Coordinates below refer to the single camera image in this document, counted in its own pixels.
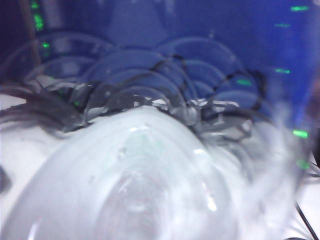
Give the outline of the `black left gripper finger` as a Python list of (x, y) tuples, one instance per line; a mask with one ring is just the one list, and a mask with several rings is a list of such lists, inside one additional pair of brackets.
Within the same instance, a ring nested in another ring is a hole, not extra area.
[(4, 194), (7, 192), (12, 186), (12, 181), (9, 178), (6, 171), (3, 169), (3, 167), (0, 167), (0, 193)]

